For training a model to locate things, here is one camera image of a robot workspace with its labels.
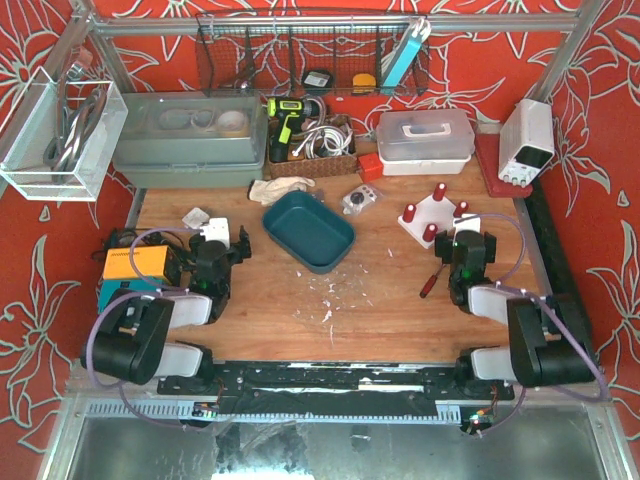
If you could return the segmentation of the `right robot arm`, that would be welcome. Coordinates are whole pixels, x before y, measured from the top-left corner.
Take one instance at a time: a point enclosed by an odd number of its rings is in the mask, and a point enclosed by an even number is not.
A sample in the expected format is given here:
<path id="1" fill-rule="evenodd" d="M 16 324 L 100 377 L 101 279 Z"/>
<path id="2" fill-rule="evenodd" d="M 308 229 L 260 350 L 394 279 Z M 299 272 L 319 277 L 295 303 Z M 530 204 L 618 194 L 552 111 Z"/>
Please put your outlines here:
<path id="1" fill-rule="evenodd" d="M 586 320 L 567 295 L 540 297 L 492 281 L 497 239 L 461 230 L 435 237 L 435 256 L 449 268 L 452 303 L 463 312 L 508 329 L 505 347 L 474 347 L 458 358 L 473 380 L 516 382 L 525 388 L 561 387 L 594 381 L 599 373 Z"/>

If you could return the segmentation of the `large red spring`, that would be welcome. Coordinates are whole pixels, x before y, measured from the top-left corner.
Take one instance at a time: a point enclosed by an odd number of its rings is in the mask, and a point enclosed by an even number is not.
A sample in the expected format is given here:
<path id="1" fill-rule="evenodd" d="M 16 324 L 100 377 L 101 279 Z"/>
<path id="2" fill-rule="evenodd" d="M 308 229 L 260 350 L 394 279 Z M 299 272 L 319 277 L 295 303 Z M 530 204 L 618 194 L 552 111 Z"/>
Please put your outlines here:
<path id="1" fill-rule="evenodd" d="M 440 182 L 434 188 L 432 198 L 435 202 L 441 202 L 446 194 L 447 185 L 444 182 Z"/>

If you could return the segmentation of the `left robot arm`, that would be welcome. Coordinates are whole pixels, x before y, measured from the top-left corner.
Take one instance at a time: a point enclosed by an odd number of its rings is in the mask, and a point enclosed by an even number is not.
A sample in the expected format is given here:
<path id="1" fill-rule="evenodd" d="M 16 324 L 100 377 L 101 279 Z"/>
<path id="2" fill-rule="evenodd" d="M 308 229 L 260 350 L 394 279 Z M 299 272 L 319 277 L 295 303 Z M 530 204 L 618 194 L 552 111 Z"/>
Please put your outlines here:
<path id="1" fill-rule="evenodd" d="M 239 228 L 230 239 L 225 218 L 198 228 L 167 228 L 167 233 L 189 233 L 189 249 L 178 257 L 189 273 L 185 286 L 178 279 L 162 284 L 138 266 L 138 244 L 161 228 L 141 232 L 129 246 L 134 273 L 150 288 L 120 288 L 96 318 L 81 363 L 91 381 L 102 388 L 125 383 L 145 385 L 155 378 L 196 376 L 205 351 L 198 345 L 171 342 L 172 330 L 203 326 L 219 320 L 231 299 L 232 268 L 252 256 L 249 233 Z"/>

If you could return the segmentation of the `red handled ratchet wrench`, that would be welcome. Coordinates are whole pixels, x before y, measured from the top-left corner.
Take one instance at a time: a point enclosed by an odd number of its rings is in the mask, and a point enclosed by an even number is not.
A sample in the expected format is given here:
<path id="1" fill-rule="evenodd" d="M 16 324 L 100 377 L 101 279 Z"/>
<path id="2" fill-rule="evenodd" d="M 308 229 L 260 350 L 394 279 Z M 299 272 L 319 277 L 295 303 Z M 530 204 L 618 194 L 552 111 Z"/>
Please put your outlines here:
<path id="1" fill-rule="evenodd" d="M 443 273 L 443 271 L 448 267 L 448 264 L 441 264 L 439 266 L 439 268 L 437 269 L 437 271 L 435 273 L 433 273 L 429 279 L 425 282 L 425 284 L 423 285 L 423 287 L 421 288 L 420 292 L 419 292 L 419 297 L 421 299 L 425 299 L 429 293 L 431 292 L 431 290 L 434 288 L 434 286 L 436 285 L 440 275 Z"/>

